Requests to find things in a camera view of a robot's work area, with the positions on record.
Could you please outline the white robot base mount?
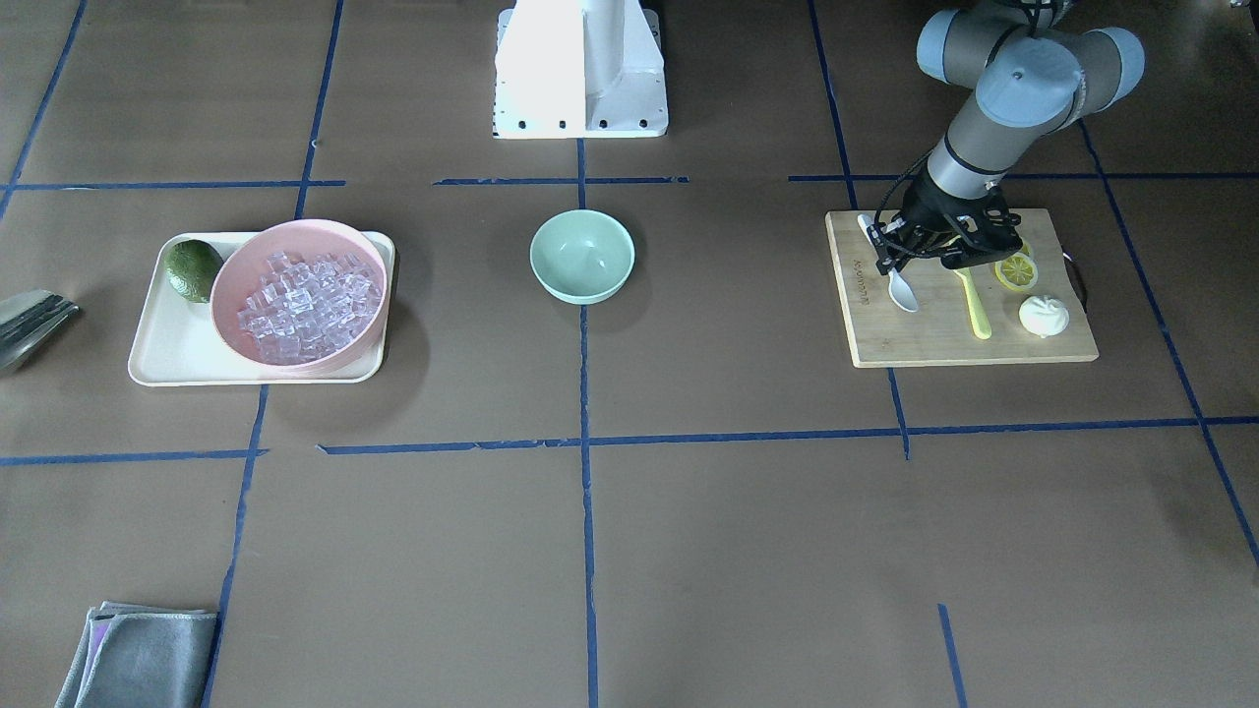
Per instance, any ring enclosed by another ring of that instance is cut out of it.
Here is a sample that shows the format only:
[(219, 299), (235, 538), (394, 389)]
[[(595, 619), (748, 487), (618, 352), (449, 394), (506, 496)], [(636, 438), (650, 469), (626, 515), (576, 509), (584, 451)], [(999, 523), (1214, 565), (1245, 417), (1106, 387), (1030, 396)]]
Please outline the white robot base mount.
[(495, 139), (667, 134), (660, 18), (640, 1), (517, 1), (499, 14), (495, 69)]

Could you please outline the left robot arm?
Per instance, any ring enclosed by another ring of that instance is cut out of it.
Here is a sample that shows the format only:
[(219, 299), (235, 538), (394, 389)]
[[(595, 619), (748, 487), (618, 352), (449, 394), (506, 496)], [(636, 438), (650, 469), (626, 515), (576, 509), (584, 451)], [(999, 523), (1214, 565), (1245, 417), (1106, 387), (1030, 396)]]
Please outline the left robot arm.
[(981, 1), (932, 15), (917, 43), (925, 76), (966, 87), (958, 115), (901, 176), (901, 207), (865, 228), (880, 273), (912, 260), (992, 265), (1024, 241), (1001, 181), (1039, 139), (1126, 98), (1146, 53), (1127, 29), (1058, 30), (1066, 1)]

